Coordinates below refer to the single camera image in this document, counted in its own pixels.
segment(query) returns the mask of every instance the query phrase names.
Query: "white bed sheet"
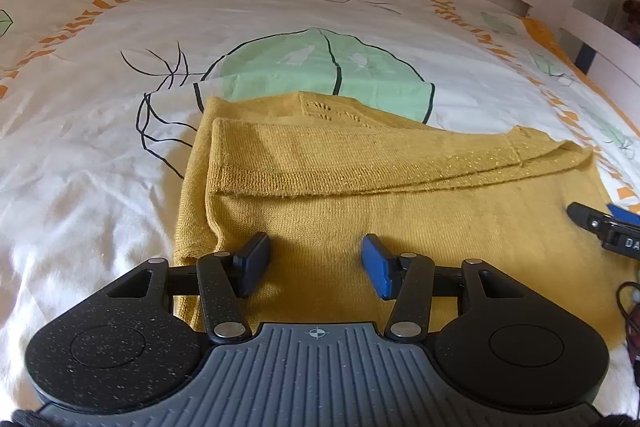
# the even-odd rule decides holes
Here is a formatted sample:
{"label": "white bed sheet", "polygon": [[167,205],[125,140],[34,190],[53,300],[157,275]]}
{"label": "white bed sheet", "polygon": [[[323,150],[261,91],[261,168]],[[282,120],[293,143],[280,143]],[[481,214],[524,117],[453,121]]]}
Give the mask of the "white bed sheet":
{"label": "white bed sheet", "polygon": [[[12,20],[0,38],[1,418],[37,407],[22,356],[38,328],[137,263],[171,259],[201,100],[332,92],[330,51],[341,94],[448,130],[519,124],[589,144],[612,201],[640,203],[638,136],[505,13],[448,0],[0,0],[0,10]],[[596,406],[635,414],[622,347]]]}

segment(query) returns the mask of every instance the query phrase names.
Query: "yellow sweater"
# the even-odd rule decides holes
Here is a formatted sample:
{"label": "yellow sweater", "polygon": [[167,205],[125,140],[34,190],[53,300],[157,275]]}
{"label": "yellow sweater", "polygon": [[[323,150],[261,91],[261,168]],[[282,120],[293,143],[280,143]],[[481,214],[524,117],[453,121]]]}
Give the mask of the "yellow sweater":
{"label": "yellow sweater", "polygon": [[[460,266],[479,257],[594,326],[623,336],[614,292],[634,263],[574,225],[567,204],[605,210],[591,151],[515,127],[459,134],[356,100],[309,92],[225,102],[210,98],[189,159],[175,262],[271,237],[271,264],[244,312],[261,321],[375,321],[378,299],[360,263],[376,233],[395,253]],[[437,299],[430,329],[455,316]],[[196,298],[178,314],[201,324]]]}

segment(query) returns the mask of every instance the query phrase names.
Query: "mustard knit garment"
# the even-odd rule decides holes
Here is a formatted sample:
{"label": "mustard knit garment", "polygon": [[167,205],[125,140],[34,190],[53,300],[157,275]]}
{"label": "mustard knit garment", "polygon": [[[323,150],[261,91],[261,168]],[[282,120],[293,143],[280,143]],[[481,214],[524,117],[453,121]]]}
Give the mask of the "mustard knit garment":
{"label": "mustard knit garment", "polygon": [[[362,237],[376,233],[391,252],[443,266],[484,259],[611,346],[623,338],[614,292],[633,279],[634,262],[574,225],[572,201],[606,210],[591,151],[540,131],[453,133],[310,92],[210,98],[182,186],[175,263],[235,251],[264,231],[271,264],[243,304],[254,329],[382,329],[394,303],[376,297],[360,263]],[[454,300],[435,299],[430,330],[455,317]],[[197,298],[182,298],[178,315],[202,327]]]}

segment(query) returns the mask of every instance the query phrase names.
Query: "printed bedding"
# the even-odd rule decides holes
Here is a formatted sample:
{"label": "printed bedding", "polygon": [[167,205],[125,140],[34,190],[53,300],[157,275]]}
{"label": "printed bedding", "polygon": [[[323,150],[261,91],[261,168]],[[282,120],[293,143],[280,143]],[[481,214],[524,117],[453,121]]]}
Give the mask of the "printed bedding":
{"label": "printed bedding", "polygon": [[[638,130],[532,20],[456,0],[0,0],[0,418],[37,406],[22,355],[38,328],[171,259],[206,98],[293,90],[574,140],[640,212]],[[627,366],[615,349],[602,412],[635,413]]]}

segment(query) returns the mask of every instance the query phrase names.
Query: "glittery knit fabric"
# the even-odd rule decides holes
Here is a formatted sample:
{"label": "glittery knit fabric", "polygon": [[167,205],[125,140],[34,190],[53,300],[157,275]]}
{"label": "glittery knit fabric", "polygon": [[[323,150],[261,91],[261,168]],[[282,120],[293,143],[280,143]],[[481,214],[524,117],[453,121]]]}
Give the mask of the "glittery knit fabric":
{"label": "glittery knit fabric", "polygon": [[[591,151],[540,131],[453,133],[309,92],[210,98],[182,186],[175,263],[265,231],[271,264],[243,304],[252,327],[381,328],[393,302],[375,296],[359,258],[362,237],[376,233],[393,252],[444,266],[482,258],[616,343],[613,295],[633,262],[576,227],[564,212],[572,201],[606,210]],[[178,314],[194,327],[202,320],[196,298],[183,298]],[[454,314],[453,299],[437,299],[431,329]]]}

